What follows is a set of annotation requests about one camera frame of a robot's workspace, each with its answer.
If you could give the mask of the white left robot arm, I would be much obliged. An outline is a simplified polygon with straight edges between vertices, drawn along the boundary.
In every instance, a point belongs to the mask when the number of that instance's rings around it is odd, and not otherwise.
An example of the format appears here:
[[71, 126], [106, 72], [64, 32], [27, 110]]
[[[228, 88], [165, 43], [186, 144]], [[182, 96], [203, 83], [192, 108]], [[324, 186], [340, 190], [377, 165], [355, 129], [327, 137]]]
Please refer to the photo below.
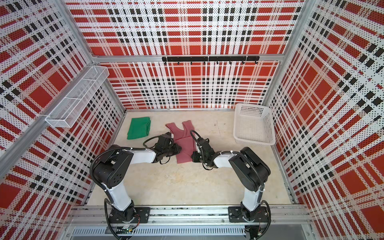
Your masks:
[[169, 159], [180, 154], [181, 151], [182, 147], [174, 141], [172, 134], [167, 132], [146, 140], [142, 148], [112, 145], [95, 157], [91, 163], [90, 176], [105, 192], [106, 205], [112, 208], [106, 213], [108, 223], [147, 223], [150, 209], [136, 210], [124, 186], [124, 177], [128, 168], [134, 164], [160, 163], [163, 158]]

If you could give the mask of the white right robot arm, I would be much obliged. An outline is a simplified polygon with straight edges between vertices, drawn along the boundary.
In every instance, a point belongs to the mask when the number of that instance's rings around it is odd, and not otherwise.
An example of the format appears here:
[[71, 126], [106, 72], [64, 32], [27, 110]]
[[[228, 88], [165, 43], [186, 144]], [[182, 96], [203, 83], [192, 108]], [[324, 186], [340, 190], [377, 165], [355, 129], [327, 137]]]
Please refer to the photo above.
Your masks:
[[198, 149], [191, 156], [195, 163], [202, 163], [203, 168], [208, 171], [231, 168], [244, 186], [244, 197], [236, 219], [254, 222], [262, 212], [268, 211], [266, 207], [262, 207], [262, 196], [271, 170], [251, 148], [215, 152], [209, 139], [199, 137], [193, 138], [193, 141]]

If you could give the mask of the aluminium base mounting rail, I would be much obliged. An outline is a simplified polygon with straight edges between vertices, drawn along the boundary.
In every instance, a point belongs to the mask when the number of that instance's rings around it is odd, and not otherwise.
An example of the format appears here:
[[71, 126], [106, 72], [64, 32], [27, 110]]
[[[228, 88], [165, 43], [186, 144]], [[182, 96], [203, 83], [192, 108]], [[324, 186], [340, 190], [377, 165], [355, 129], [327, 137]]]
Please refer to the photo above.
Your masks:
[[[240, 207], [229, 205], [197, 206], [136, 206], [141, 215], [141, 226], [182, 225], [257, 225], [266, 224], [268, 214], [259, 212], [258, 217], [247, 222]], [[303, 205], [270, 205], [271, 223], [275, 225], [304, 225], [312, 222]], [[81, 206], [70, 211], [67, 226], [104, 226], [106, 215], [103, 206]]]

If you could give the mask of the black wall hook rail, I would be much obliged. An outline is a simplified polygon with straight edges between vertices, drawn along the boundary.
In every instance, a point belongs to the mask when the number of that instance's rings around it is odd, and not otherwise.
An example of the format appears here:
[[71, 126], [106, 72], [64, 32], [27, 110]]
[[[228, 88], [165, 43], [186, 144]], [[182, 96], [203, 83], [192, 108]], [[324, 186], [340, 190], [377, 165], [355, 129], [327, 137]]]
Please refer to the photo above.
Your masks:
[[205, 56], [205, 57], [162, 57], [164, 63], [174, 62], [258, 62], [260, 56]]

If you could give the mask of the green tank top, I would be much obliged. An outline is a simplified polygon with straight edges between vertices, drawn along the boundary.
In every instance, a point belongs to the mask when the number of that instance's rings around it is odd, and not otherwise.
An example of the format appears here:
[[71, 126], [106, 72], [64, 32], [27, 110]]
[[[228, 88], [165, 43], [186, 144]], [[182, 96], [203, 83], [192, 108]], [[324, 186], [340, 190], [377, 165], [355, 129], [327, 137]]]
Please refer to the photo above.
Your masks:
[[149, 135], [151, 128], [150, 117], [132, 118], [129, 131], [127, 133], [128, 140], [144, 138]]

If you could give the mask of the maroon tank top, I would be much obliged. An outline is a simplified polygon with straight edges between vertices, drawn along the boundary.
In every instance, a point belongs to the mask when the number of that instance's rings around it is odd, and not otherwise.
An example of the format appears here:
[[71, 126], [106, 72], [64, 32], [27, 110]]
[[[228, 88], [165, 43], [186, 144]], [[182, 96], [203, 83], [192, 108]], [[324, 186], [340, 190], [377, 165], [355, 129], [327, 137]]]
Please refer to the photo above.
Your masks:
[[182, 122], [182, 125], [183, 129], [179, 129], [175, 123], [166, 124], [174, 136], [175, 143], [182, 148], [180, 153], [176, 155], [178, 164], [192, 162], [191, 156], [197, 150], [196, 143], [190, 133], [191, 130], [195, 129], [191, 120]]

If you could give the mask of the white perforated plastic basket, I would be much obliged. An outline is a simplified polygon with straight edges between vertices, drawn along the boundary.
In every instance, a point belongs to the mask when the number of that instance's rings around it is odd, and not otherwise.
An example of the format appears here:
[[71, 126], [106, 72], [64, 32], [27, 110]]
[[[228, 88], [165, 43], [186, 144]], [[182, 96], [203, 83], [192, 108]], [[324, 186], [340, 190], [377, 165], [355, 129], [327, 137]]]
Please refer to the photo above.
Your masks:
[[238, 144], [274, 145], [276, 136], [271, 109], [261, 105], [236, 104], [233, 136]]

